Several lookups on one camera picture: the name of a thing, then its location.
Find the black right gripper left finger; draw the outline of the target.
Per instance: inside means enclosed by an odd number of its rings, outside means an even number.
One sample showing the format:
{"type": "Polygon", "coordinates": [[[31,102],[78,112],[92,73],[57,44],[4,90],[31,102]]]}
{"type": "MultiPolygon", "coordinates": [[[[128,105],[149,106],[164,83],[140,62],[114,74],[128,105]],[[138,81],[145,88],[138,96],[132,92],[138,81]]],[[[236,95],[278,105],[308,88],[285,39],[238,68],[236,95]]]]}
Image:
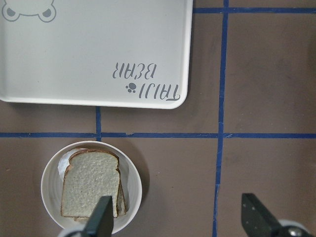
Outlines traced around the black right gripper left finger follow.
{"type": "Polygon", "coordinates": [[[84,229],[84,235],[111,235],[114,228],[111,196],[100,197],[84,229]]]}

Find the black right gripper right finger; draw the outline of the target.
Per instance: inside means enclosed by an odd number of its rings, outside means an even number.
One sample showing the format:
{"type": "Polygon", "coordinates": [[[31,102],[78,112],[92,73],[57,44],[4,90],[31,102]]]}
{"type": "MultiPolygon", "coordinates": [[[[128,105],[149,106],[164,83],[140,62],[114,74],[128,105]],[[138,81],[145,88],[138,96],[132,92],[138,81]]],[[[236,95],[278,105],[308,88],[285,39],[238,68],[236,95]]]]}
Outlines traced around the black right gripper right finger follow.
{"type": "Polygon", "coordinates": [[[241,195],[241,224],[248,237],[276,237],[281,224],[252,193],[241,195]]]}

